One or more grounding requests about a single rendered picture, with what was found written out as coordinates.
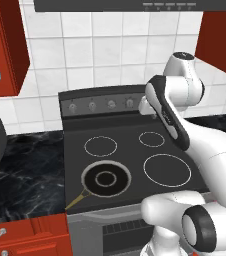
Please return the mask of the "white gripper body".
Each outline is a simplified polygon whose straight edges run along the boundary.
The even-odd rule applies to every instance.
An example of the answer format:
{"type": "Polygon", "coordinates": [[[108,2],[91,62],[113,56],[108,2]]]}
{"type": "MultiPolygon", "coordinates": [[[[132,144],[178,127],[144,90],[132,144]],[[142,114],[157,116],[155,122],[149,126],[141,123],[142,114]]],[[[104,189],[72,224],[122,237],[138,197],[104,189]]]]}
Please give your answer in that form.
{"type": "Polygon", "coordinates": [[[152,116],[153,118],[157,117],[156,111],[151,107],[151,105],[148,103],[145,96],[143,96],[140,100],[138,110],[141,115],[143,116],[152,116]]]}

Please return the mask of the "black stove with hob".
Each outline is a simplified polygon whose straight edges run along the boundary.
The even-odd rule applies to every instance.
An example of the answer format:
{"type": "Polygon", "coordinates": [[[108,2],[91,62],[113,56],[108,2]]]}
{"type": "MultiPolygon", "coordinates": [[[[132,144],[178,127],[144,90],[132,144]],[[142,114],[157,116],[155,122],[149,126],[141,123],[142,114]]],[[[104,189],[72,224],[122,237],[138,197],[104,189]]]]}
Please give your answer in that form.
{"type": "Polygon", "coordinates": [[[144,91],[144,86],[136,85],[60,93],[66,206],[83,190],[83,170],[96,161],[120,162],[132,177],[123,194],[112,198],[88,196],[66,210],[67,215],[140,205],[144,198],[160,193],[207,192],[194,162],[172,143],[161,122],[139,113],[144,91]],[[134,101],[132,108],[126,107],[129,98],[134,101]],[[108,108],[109,100],[116,102],[115,109],[108,108]],[[88,107],[90,102],[96,104],[94,112],[88,107]],[[77,106],[75,114],[69,111],[71,103],[77,106]]]}

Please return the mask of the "dark grey extractor hood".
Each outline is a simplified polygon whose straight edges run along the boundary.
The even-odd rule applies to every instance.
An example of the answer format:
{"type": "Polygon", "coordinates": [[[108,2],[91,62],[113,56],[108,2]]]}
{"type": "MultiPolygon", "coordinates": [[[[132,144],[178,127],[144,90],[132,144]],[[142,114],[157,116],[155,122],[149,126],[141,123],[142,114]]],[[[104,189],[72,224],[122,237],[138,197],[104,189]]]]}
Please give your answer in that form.
{"type": "Polygon", "coordinates": [[[226,0],[33,0],[36,12],[226,11],[226,0]]]}

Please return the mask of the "grey oven door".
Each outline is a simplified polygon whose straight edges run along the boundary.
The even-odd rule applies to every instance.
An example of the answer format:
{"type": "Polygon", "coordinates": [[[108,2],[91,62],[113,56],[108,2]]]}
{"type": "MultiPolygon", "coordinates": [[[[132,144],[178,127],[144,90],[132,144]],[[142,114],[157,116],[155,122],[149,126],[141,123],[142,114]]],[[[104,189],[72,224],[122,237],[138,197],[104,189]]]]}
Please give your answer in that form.
{"type": "Polygon", "coordinates": [[[67,221],[73,256],[139,256],[154,229],[139,204],[68,214],[67,221]]]}

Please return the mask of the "red drawer front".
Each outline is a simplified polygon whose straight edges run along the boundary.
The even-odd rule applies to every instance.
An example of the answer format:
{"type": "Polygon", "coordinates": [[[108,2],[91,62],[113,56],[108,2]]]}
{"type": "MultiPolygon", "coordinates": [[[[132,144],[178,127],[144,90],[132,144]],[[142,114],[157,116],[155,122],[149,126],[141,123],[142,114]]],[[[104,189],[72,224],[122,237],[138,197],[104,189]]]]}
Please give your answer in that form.
{"type": "Polygon", "coordinates": [[[3,243],[28,241],[38,238],[65,235],[68,233],[65,213],[0,223],[7,233],[0,237],[3,243]]]}

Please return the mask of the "red base cupboard door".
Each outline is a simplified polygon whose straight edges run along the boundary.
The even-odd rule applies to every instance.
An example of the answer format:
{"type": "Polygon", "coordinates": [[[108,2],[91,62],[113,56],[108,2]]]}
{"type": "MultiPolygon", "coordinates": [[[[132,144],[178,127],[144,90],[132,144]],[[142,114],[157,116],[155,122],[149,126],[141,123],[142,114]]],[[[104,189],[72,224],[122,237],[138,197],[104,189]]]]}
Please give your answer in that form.
{"type": "Polygon", "coordinates": [[[73,256],[67,246],[56,242],[37,245],[0,246],[0,252],[3,250],[7,250],[10,256],[73,256]]]}

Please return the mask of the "red wall cupboard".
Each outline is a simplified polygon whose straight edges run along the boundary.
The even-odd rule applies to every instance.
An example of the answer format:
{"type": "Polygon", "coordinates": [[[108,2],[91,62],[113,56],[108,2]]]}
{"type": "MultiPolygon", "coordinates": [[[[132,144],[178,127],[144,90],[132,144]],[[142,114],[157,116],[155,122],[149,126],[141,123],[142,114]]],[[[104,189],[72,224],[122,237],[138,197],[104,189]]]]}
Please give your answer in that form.
{"type": "Polygon", "coordinates": [[[195,56],[226,73],[226,11],[205,11],[195,56]]]}
{"type": "Polygon", "coordinates": [[[0,97],[19,94],[29,66],[19,0],[0,0],[0,97]]]}

